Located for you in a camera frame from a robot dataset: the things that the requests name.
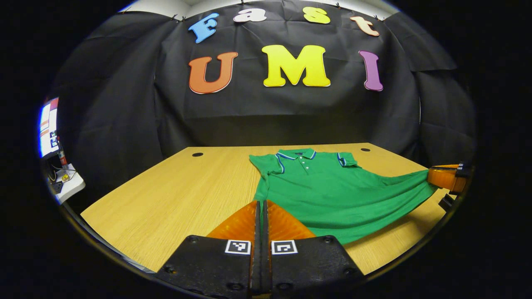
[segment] orange letter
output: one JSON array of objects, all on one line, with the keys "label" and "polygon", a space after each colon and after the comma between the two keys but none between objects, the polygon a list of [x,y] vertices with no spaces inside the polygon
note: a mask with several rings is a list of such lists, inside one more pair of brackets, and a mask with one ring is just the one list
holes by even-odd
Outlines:
[{"label": "orange letter", "polygon": [[205,81],[207,63],[212,60],[210,57],[201,57],[190,61],[188,63],[190,65],[190,80],[188,82],[190,89],[200,95],[216,93],[224,89],[231,82],[232,62],[237,56],[238,53],[236,52],[218,55],[218,60],[222,62],[220,65],[220,77],[213,82]]},{"label": "orange letter", "polygon": [[352,21],[355,21],[356,24],[360,27],[360,30],[364,31],[366,34],[371,35],[371,36],[379,36],[378,32],[376,32],[375,30],[371,29],[371,27],[369,27],[369,25],[373,26],[373,24],[370,21],[364,20],[363,17],[352,16],[349,19]]}]

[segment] purple letter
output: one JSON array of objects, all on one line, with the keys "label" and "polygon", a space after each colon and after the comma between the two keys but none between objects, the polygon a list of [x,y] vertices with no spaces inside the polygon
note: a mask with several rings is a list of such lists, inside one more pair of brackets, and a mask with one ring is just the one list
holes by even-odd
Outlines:
[{"label": "purple letter", "polygon": [[377,60],[379,60],[379,57],[368,51],[359,51],[359,54],[364,58],[366,67],[366,82],[364,82],[364,87],[377,92],[381,91],[383,85],[379,81],[379,70],[377,69]]}]

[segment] polo shirt collar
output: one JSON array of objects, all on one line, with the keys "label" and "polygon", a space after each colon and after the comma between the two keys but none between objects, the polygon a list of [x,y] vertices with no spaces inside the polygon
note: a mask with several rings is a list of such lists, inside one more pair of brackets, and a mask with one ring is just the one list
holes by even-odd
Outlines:
[{"label": "polo shirt collar", "polygon": [[311,148],[305,148],[305,149],[290,149],[288,151],[285,151],[284,149],[280,149],[277,154],[283,158],[295,160],[299,155],[296,155],[295,153],[303,153],[301,156],[307,158],[307,159],[314,159],[316,157],[316,151]]}]

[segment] wooden table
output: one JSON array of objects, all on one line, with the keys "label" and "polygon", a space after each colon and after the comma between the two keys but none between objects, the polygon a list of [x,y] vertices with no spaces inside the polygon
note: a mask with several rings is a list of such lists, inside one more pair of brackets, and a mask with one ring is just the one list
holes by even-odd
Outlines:
[{"label": "wooden table", "polygon": [[[358,164],[381,176],[426,169],[369,143],[188,147],[102,197],[81,216],[112,246],[157,272],[188,235],[205,236],[253,200],[260,179],[249,155],[311,147],[351,152]],[[201,152],[202,156],[192,154]],[[444,215],[431,198],[386,228],[344,247],[364,274],[394,260],[419,241]]]}]

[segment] green polo shirt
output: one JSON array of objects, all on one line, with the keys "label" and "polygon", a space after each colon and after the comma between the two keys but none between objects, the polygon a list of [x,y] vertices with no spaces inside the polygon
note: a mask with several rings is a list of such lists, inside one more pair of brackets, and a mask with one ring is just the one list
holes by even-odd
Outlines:
[{"label": "green polo shirt", "polygon": [[261,173],[256,200],[275,202],[317,236],[342,244],[408,214],[437,189],[427,182],[428,170],[383,177],[358,166],[351,153],[281,149],[250,160]]}]

